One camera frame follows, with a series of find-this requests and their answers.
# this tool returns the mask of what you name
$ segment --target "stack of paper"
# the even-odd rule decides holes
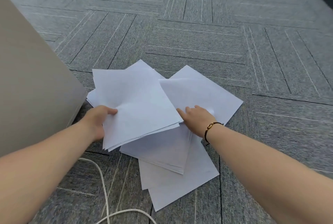
[[[122,153],[139,159],[142,189],[148,189],[155,211],[219,175],[175,108],[199,105],[226,124],[242,100],[189,66],[170,79],[142,60],[93,75],[96,89],[87,100],[118,109],[103,124],[103,148],[121,146]]]

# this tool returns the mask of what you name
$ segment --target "black cord bracelet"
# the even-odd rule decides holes
[[[219,123],[219,122],[213,122],[213,123],[210,123],[210,124],[208,125],[208,127],[207,127],[207,129],[206,129],[206,131],[205,131],[205,141],[208,142],[208,143],[209,143],[209,141],[207,141],[207,138],[206,138],[206,136],[207,136],[207,132],[208,132],[209,129],[212,128],[212,126],[213,126],[214,124],[220,124],[220,125],[223,125],[223,126],[224,126],[223,123]]]

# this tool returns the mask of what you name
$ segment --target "white cord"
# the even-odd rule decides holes
[[[104,217],[102,220],[100,220],[99,222],[95,223],[95,224],[100,224],[103,221],[105,221],[105,219],[108,221],[108,224],[110,224],[110,217],[115,216],[119,213],[126,213],[126,212],[139,212],[139,213],[143,213],[145,216],[147,216],[154,224],[157,224],[156,221],[154,221],[154,219],[147,214],[146,212],[140,210],[140,209],[126,209],[126,210],[121,210],[118,212],[115,212],[113,214],[109,214],[109,203],[108,203],[108,195],[106,193],[106,188],[105,188],[105,182],[104,182],[104,177],[103,177],[103,173],[101,168],[98,166],[97,163],[95,163],[94,161],[90,160],[90,159],[86,159],[86,158],[79,158],[79,160],[83,160],[83,161],[87,161],[87,162],[91,162],[93,164],[95,164],[95,166],[97,167],[100,175],[101,175],[101,180],[102,180],[102,185],[103,185],[103,190],[104,190],[104,196],[105,196],[105,205],[106,205],[106,217]]]

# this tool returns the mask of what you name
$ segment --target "person's left arm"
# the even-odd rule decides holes
[[[76,124],[35,145],[0,158],[0,223],[29,222],[116,109],[90,109]]]

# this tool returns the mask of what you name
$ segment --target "floor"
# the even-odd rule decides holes
[[[165,77],[188,64],[244,104],[228,127],[333,178],[333,11],[322,0],[12,0],[87,90],[92,68],[143,59]],[[90,108],[85,103],[78,121]],[[138,161],[102,143],[110,212],[139,208],[163,223],[273,223],[216,152],[220,176],[155,212]],[[96,168],[77,162],[31,223],[105,216]],[[148,224],[136,213],[112,223]]]

